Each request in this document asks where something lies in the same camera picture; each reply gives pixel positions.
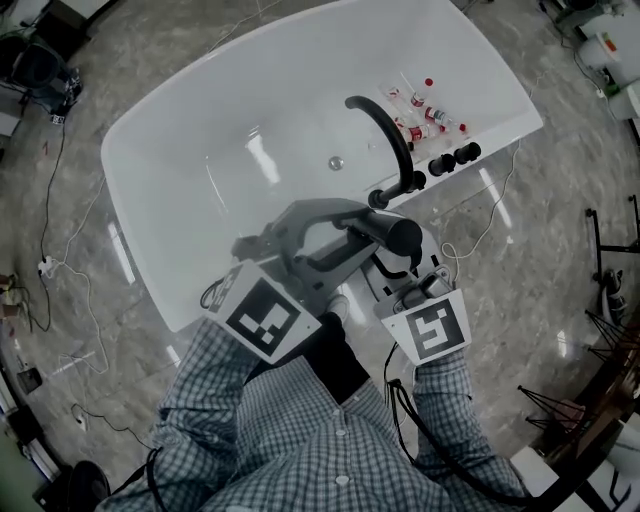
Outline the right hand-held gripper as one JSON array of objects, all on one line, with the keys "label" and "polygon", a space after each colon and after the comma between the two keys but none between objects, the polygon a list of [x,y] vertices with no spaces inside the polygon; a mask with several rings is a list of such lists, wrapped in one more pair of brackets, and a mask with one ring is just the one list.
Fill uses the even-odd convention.
[{"label": "right hand-held gripper", "polygon": [[435,361],[472,341],[462,291],[453,287],[449,268],[439,266],[443,256],[434,236],[426,229],[421,232],[422,256],[416,269],[392,271],[376,253],[362,266],[378,301],[375,316],[415,365]]}]

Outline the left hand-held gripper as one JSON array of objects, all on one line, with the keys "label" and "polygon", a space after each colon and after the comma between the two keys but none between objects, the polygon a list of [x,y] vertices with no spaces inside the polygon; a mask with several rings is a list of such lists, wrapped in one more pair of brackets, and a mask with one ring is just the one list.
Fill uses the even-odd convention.
[{"label": "left hand-held gripper", "polygon": [[217,246],[219,273],[201,294],[203,314],[262,360],[282,361],[320,329],[328,296],[374,253],[374,242],[354,233],[306,253],[307,231],[370,211],[349,199],[302,199],[262,233],[227,233]]}]

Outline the black handheld shower head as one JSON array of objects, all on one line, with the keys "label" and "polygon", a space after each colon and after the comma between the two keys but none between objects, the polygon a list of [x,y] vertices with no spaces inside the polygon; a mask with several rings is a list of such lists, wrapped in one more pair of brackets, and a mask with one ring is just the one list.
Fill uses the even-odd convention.
[{"label": "black handheld shower head", "polygon": [[367,210],[355,218],[344,220],[343,224],[397,256],[412,256],[422,246],[421,227],[413,220],[399,215]]}]

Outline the person's right forearm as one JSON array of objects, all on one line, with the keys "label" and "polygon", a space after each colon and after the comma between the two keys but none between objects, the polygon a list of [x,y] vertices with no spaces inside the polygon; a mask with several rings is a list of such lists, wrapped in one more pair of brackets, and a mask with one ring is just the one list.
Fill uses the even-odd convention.
[{"label": "person's right forearm", "polygon": [[415,369],[413,399],[427,430],[452,456],[473,448],[477,421],[465,354],[453,352]]}]

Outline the person's left forearm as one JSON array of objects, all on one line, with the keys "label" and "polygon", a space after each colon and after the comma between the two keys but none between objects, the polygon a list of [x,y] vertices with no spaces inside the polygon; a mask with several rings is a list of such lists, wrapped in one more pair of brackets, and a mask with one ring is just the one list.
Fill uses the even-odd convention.
[{"label": "person's left forearm", "polygon": [[245,384],[273,368],[205,319],[159,405],[159,424],[192,436],[226,436],[235,428]]}]

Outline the white bathtub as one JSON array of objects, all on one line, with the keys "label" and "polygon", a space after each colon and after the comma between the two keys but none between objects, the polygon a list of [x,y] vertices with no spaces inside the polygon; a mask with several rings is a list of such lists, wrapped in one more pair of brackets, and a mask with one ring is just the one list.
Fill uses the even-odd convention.
[{"label": "white bathtub", "polygon": [[489,156],[542,126],[506,62],[449,0],[341,0],[221,46],[109,129],[111,198],[170,330],[199,318],[227,233],[260,233],[298,199],[365,202],[398,181],[385,136],[344,101],[364,96],[391,116],[378,84],[403,84],[401,74],[413,86],[431,77],[436,104],[469,129],[452,144],[418,144],[418,170],[470,142]]}]

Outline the person's white shoe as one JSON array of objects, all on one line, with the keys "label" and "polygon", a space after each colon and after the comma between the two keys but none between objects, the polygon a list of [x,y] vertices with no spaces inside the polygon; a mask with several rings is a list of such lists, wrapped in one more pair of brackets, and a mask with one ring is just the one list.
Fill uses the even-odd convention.
[{"label": "person's white shoe", "polygon": [[326,306],[325,312],[332,313],[338,317],[341,323],[344,323],[349,315],[350,303],[349,299],[343,295],[338,294],[329,300]]}]

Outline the person's black trousers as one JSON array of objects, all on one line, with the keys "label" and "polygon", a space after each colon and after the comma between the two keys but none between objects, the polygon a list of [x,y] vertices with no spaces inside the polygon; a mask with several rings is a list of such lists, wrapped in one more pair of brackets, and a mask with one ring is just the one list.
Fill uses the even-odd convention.
[{"label": "person's black trousers", "polygon": [[339,316],[327,312],[318,320],[320,329],[300,345],[300,354],[334,401],[343,404],[370,380],[370,375],[347,343]]}]

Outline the black gooseneck faucet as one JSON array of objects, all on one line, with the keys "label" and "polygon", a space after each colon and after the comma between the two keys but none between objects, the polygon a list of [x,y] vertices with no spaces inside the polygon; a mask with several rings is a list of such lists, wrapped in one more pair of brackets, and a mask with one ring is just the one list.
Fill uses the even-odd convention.
[{"label": "black gooseneck faucet", "polygon": [[348,109],[358,109],[367,114],[381,129],[396,157],[399,168],[399,181],[387,190],[380,191],[381,201],[389,202],[402,194],[408,193],[413,185],[413,162],[409,147],[399,128],[384,109],[371,99],[355,95],[344,101]]}]

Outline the pile of clear plastic bottles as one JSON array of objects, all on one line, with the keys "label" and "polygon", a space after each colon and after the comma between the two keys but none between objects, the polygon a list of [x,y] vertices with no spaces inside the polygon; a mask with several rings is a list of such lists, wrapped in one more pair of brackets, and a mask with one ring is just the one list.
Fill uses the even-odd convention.
[{"label": "pile of clear plastic bottles", "polygon": [[431,77],[416,86],[403,74],[401,78],[403,84],[386,80],[378,84],[378,89],[394,109],[391,117],[410,147],[439,138],[452,144],[453,140],[469,137],[468,126],[451,118],[436,104],[435,81]]}]

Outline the whiteboard on black stand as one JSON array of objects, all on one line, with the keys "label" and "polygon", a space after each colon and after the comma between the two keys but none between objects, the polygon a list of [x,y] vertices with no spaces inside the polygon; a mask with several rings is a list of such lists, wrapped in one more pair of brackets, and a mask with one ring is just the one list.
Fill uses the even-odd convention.
[{"label": "whiteboard on black stand", "polygon": [[636,228],[636,240],[630,245],[608,245],[601,242],[599,219],[597,211],[591,208],[585,210],[585,216],[592,220],[595,250],[596,250],[596,272],[593,274],[593,280],[601,283],[603,279],[602,253],[622,253],[622,254],[640,254],[640,211],[638,209],[638,200],[636,195],[628,197],[628,201],[632,203],[634,210],[634,221]]}]

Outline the person's checked shirt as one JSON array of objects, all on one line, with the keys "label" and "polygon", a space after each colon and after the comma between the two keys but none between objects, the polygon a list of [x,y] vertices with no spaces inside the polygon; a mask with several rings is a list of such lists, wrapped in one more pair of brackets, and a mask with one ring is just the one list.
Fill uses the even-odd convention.
[{"label": "person's checked shirt", "polygon": [[192,436],[159,424],[140,478],[98,512],[516,512],[526,491],[477,419],[467,455],[427,430],[401,451],[392,414],[370,380],[338,404],[298,355],[243,389],[235,428]]}]

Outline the wooden table with hairpin legs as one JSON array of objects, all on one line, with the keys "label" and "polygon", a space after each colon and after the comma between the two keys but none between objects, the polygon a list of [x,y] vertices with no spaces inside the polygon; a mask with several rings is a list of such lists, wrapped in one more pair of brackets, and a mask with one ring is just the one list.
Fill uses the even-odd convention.
[{"label": "wooden table with hairpin legs", "polygon": [[532,448],[552,466],[576,459],[609,424],[624,417],[640,384],[640,304],[614,325],[586,311],[596,330],[592,344],[581,344],[588,367],[565,386],[557,378],[545,388],[520,386],[534,404],[525,421],[539,430]]}]

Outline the dark wooden cabinet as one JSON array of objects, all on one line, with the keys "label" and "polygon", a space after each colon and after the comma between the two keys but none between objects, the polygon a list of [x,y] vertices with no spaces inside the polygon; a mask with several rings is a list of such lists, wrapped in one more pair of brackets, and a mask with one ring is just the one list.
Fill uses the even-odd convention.
[{"label": "dark wooden cabinet", "polygon": [[86,40],[86,19],[62,0],[48,0],[35,33],[59,53],[73,53]]}]

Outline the black round fan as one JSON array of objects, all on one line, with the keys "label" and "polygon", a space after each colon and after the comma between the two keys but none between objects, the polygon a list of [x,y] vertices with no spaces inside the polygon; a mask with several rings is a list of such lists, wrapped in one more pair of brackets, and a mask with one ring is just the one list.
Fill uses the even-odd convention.
[{"label": "black round fan", "polygon": [[95,512],[111,493],[108,479],[91,461],[64,466],[52,482],[43,484],[33,499],[43,512]]}]

